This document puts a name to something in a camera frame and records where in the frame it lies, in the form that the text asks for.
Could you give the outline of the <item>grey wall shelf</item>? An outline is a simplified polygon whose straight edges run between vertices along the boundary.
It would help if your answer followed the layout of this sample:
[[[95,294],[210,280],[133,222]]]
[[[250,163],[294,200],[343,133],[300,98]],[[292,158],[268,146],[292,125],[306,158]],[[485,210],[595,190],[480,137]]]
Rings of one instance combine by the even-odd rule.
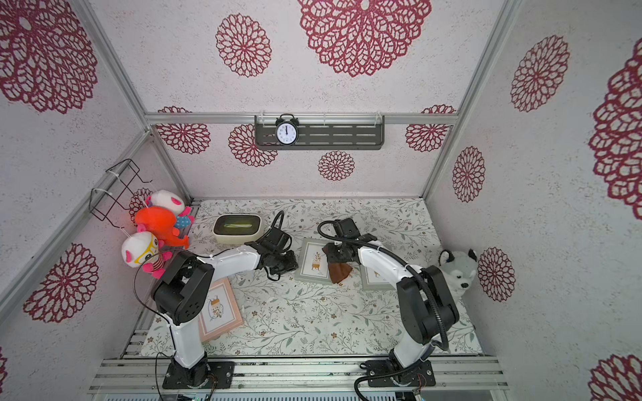
[[[254,116],[254,144],[259,150],[380,150],[385,143],[383,115],[366,120],[363,124],[330,123],[323,119],[319,124],[299,119],[299,139],[294,145],[280,145],[277,141],[275,122],[278,117]]]

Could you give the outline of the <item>red plush toy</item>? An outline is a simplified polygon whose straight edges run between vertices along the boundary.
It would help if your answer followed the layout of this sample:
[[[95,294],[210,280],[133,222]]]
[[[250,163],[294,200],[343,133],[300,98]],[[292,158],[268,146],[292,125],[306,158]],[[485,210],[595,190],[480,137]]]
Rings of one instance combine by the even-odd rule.
[[[135,225],[142,231],[151,232],[169,247],[188,249],[189,237],[179,237],[180,231],[175,227],[177,217],[162,207],[145,207],[135,214]]]

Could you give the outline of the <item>black alarm clock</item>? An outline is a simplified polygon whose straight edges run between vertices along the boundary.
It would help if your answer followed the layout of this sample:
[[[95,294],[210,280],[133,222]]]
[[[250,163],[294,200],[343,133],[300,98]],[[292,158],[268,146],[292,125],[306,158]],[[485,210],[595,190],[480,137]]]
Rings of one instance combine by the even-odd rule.
[[[290,113],[277,118],[275,135],[280,145],[294,145],[299,139],[299,119]]]

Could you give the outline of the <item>grey husky plush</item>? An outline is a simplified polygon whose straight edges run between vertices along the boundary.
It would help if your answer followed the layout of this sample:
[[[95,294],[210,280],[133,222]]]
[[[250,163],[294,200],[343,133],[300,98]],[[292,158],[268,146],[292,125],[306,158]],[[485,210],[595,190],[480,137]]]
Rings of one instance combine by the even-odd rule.
[[[450,251],[444,249],[439,255],[439,269],[455,301],[471,287],[478,269],[478,256],[473,249]]]

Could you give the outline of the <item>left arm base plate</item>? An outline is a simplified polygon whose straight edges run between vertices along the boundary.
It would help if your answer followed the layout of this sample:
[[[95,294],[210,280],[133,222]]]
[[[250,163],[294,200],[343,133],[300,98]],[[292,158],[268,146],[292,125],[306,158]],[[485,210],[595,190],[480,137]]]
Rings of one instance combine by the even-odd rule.
[[[162,389],[229,389],[235,367],[231,361],[210,361],[207,355],[190,369],[171,359]]]

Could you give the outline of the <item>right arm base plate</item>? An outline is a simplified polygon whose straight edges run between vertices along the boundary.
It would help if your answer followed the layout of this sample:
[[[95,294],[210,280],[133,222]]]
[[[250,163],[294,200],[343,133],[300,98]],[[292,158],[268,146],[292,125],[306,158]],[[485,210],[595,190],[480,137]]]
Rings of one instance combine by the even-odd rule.
[[[434,387],[436,375],[428,357],[419,358],[406,368],[391,359],[371,359],[360,365],[364,376],[356,379],[357,388],[362,383],[370,388],[388,387]]]

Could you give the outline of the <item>brown cloth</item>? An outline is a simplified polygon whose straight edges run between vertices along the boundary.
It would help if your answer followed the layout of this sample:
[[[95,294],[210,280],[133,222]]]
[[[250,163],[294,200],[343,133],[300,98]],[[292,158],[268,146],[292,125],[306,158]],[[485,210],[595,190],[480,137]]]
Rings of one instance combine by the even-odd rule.
[[[327,258],[329,277],[332,283],[340,283],[349,277],[353,271],[353,267],[349,265],[352,261],[352,254],[346,247],[328,243],[323,247],[323,252]]]

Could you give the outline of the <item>cream box with green lid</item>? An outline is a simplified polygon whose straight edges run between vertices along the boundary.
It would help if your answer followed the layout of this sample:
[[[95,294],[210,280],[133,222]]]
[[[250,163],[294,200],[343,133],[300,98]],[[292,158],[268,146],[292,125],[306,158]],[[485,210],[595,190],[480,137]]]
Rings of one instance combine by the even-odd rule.
[[[252,242],[264,233],[264,220],[254,214],[227,214],[217,217],[212,234],[220,244],[240,245]]]

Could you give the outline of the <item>white plush with yellow glasses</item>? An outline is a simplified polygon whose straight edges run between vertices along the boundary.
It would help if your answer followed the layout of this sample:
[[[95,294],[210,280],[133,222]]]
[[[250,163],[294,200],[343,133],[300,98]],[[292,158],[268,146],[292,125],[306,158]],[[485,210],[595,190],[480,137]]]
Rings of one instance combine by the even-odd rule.
[[[155,279],[160,279],[166,269],[165,265],[172,259],[172,253],[162,251],[165,246],[153,233],[142,231],[129,236],[121,245],[121,256],[132,268],[140,268]]]

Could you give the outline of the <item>pink picture frame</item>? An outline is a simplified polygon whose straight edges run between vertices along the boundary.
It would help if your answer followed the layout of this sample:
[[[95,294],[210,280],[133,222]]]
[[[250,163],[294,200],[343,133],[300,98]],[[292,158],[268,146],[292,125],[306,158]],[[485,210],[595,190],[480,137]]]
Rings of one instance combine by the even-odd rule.
[[[243,325],[242,314],[227,278],[215,281],[210,286],[198,322],[203,343]]]

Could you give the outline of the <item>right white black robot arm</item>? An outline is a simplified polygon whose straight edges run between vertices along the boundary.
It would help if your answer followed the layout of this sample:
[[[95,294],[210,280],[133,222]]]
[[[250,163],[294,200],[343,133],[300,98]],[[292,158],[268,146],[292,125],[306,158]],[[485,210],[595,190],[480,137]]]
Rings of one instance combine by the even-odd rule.
[[[351,218],[320,222],[317,232],[329,241],[324,252],[331,267],[357,263],[396,289],[404,333],[391,351],[394,364],[405,369],[434,349],[450,350],[448,331],[459,312],[438,267],[410,264],[375,236],[362,234]]]

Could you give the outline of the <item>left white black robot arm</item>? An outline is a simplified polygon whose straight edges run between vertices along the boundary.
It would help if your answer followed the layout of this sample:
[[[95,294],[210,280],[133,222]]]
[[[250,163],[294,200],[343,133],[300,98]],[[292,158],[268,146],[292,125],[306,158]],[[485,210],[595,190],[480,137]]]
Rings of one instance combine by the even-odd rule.
[[[272,282],[296,270],[292,237],[282,229],[285,211],[280,211],[259,239],[213,256],[178,252],[152,290],[157,310],[168,324],[174,346],[173,359],[191,371],[207,360],[199,334],[198,316],[206,305],[212,282],[241,272],[262,270]]]

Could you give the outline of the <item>white pink plush top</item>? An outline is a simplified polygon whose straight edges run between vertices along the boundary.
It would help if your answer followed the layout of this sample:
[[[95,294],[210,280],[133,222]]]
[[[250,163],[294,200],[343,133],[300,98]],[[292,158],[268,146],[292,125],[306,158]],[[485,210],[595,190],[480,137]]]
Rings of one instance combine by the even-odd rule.
[[[159,190],[145,198],[149,207],[162,207],[172,212],[176,217],[191,215],[192,209],[179,197],[168,190]]]

